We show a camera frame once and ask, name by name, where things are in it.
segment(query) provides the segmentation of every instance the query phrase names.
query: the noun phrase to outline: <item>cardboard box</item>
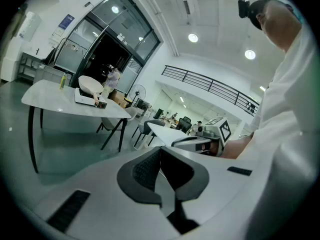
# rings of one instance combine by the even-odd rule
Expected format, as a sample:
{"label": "cardboard box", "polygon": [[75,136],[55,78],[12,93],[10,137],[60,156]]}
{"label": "cardboard box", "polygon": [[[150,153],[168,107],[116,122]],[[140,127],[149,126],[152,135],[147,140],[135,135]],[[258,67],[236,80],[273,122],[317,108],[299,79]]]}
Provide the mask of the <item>cardboard box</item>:
{"label": "cardboard box", "polygon": [[128,102],[126,102],[124,99],[114,98],[113,101],[122,108],[125,108],[128,104]]}
{"label": "cardboard box", "polygon": [[125,94],[117,91],[117,90],[113,90],[113,92],[111,93],[111,97],[110,100],[116,101],[116,99],[122,101],[125,98]]}

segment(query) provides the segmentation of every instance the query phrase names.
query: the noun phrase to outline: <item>person's arm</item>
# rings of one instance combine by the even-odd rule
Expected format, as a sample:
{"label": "person's arm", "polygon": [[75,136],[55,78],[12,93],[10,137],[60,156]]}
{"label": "person's arm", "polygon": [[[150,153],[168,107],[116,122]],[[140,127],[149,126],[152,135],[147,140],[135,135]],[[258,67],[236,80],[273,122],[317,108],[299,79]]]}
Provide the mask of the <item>person's arm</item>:
{"label": "person's arm", "polygon": [[254,136],[254,132],[252,132],[249,136],[237,139],[237,140],[229,140],[223,150],[221,158],[228,159],[237,159],[238,156],[244,151],[248,143]]}
{"label": "person's arm", "polygon": [[109,72],[109,74],[107,75],[107,78],[112,78],[115,75],[115,71]]}

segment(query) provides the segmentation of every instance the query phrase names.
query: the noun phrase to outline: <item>poster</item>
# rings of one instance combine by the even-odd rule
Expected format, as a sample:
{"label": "poster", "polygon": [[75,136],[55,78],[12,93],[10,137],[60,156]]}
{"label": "poster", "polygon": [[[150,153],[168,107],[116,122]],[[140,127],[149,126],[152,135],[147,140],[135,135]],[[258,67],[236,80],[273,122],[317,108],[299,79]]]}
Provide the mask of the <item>poster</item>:
{"label": "poster", "polygon": [[62,34],[65,32],[67,27],[70,25],[70,23],[75,19],[75,17],[68,14],[64,17],[64,19],[61,21],[59,26],[55,29],[54,33],[58,36],[62,36]]}

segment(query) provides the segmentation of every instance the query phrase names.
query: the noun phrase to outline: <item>floor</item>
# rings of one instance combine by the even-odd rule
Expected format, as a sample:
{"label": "floor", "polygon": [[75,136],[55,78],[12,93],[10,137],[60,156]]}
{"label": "floor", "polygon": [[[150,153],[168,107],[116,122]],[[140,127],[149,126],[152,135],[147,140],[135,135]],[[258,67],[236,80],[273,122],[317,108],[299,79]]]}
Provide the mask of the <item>floor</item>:
{"label": "floor", "polygon": [[[32,209],[50,190],[81,169],[134,151],[133,145],[139,134],[136,133],[134,138],[132,134],[140,122],[134,119],[127,126],[119,153],[119,131],[104,150],[100,150],[110,134],[105,129],[96,133],[100,118],[45,110],[41,129],[40,110],[36,108],[33,120],[33,143],[39,170],[36,174],[28,145],[29,107],[21,103],[30,86],[27,82],[14,81],[0,87],[0,169],[14,198]],[[155,138],[152,146],[157,146],[157,142],[159,140]],[[163,178],[157,181],[167,184]],[[165,191],[164,195],[171,200],[174,192]],[[165,213],[169,214],[172,209],[169,207]]]}

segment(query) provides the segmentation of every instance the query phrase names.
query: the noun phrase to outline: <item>black table leg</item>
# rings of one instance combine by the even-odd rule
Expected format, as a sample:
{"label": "black table leg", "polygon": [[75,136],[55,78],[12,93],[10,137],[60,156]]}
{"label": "black table leg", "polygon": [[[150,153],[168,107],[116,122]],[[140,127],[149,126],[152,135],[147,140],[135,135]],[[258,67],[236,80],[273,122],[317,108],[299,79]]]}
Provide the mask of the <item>black table leg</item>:
{"label": "black table leg", "polygon": [[120,135],[120,141],[119,141],[119,152],[121,151],[121,146],[122,146],[122,140],[124,138],[124,134],[125,134],[125,129],[126,129],[126,126],[127,126],[127,122],[128,122],[128,119],[123,119],[123,123],[122,123],[122,128],[121,128],[121,135]]}
{"label": "black table leg", "polygon": [[96,132],[95,132],[96,134],[100,131],[100,128],[102,128],[102,127],[103,127],[103,125],[104,125],[103,123],[101,123],[101,124],[99,125],[98,130],[96,130]]}
{"label": "black table leg", "polygon": [[43,121],[43,119],[44,119],[44,109],[41,108],[40,109],[40,127],[41,127],[41,129],[42,129],[42,121]]}
{"label": "black table leg", "polygon": [[106,139],[105,143],[103,144],[103,146],[101,147],[101,150],[103,150],[105,148],[105,146],[107,145],[108,141],[110,140],[110,138],[112,137],[112,135],[114,135],[115,131],[117,130],[117,128],[119,127],[119,125],[121,124],[121,122],[124,121],[124,119],[120,119],[120,121],[117,123],[117,125],[113,128],[111,134],[109,135],[109,137]]}
{"label": "black table leg", "polygon": [[36,157],[35,157],[35,150],[34,150],[34,137],[33,137],[34,113],[35,113],[35,107],[30,106],[29,116],[28,116],[29,150],[30,150],[30,157],[31,157],[33,168],[34,168],[35,172],[38,173],[37,162],[36,162]]}
{"label": "black table leg", "polygon": [[138,128],[139,128],[139,126],[135,129],[135,131],[134,131],[134,133],[133,133],[133,135],[132,135],[131,139],[135,136],[136,131],[138,130]]}
{"label": "black table leg", "polygon": [[152,136],[152,139],[150,140],[148,146],[150,146],[151,142],[154,140],[154,137],[155,137],[155,136]]}

